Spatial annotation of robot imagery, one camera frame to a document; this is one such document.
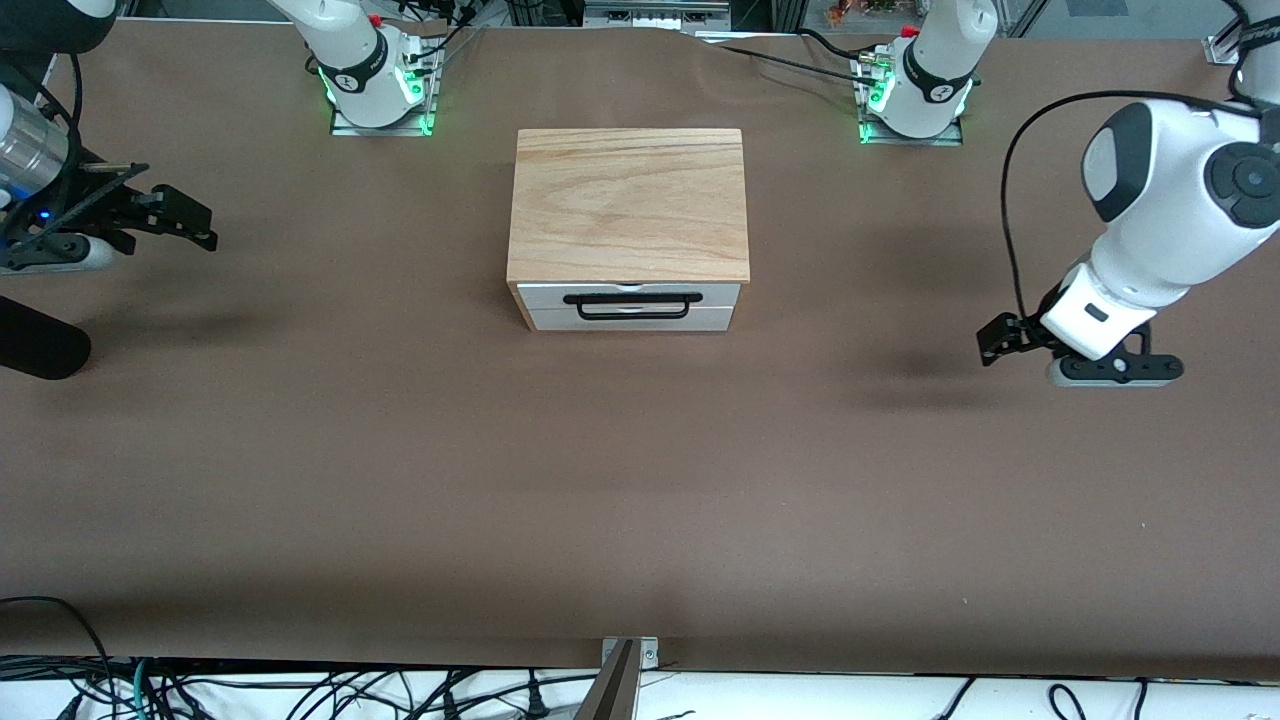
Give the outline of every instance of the wood grain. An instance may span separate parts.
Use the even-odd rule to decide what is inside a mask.
[[[507,281],[750,281],[737,129],[522,129]]]

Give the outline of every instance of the black band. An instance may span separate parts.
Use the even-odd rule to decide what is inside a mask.
[[[1244,26],[1240,31],[1240,53],[1249,53],[1280,40],[1280,17]]]
[[[911,85],[919,87],[920,92],[924,94],[924,101],[933,105],[948,102],[957,92],[964,90],[964,86],[969,85],[969,78],[973,77],[973,70],[969,70],[964,77],[943,79],[925,70],[915,60],[914,40],[906,46],[906,53],[902,54],[902,68],[906,70],[906,77],[910,78]]]
[[[338,90],[349,94],[364,92],[369,78],[376,76],[383,69],[383,65],[387,64],[387,36],[381,32],[375,32],[374,35],[378,36],[378,47],[374,47],[374,53],[364,61],[356,63],[349,68],[334,68],[320,63],[324,76]]]

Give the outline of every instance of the table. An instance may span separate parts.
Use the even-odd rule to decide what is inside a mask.
[[[954,150],[860,146],[840,81],[631,29],[488,31],[434,137],[332,138],[305,56],[287,26],[123,22],[84,58],[87,146],[209,204],[223,245],[5,281],[97,355],[0,377],[4,594],[70,598],[120,655],[581,666],[649,634],[689,669],[1280,671],[1280,252],[1160,316],[1188,365],[1162,391],[983,369],[973,337],[1012,305],[1016,126],[1084,90],[1219,97],[1196,44],[997,41]],[[1033,297],[1101,229],[1078,161],[1116,106],[1020,151]],[[742,129],[728,333],[524,328],[536,127]],[[87,651],[20,619],[5,651]]]

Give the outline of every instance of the metal cylinder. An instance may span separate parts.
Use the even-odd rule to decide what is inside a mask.
[[[0,86],[0,190],[26,199],[47,187],[67,161],[67,133],[35,105]]]

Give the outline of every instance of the white drawer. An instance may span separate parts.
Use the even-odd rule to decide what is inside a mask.
[[[655,314],[676,315],[684,305],[645,306],[584,306],[582,314],[609,318],[588,319],[577,306],[530,310],[529,316],[539,331],[689,331],[724,332],[733,318],[732,307],[689,307],[682,318],[658,318]]]
[[[737,304],[737,283],[518,283],[516,290],[526,310],[573,310],[566,296],[620,296],[617,305],[626,305],[627,296],[643,295],[701,295],[691,300],[692,307],[732,307]],[[596,297],[595,300],[607,300]]]

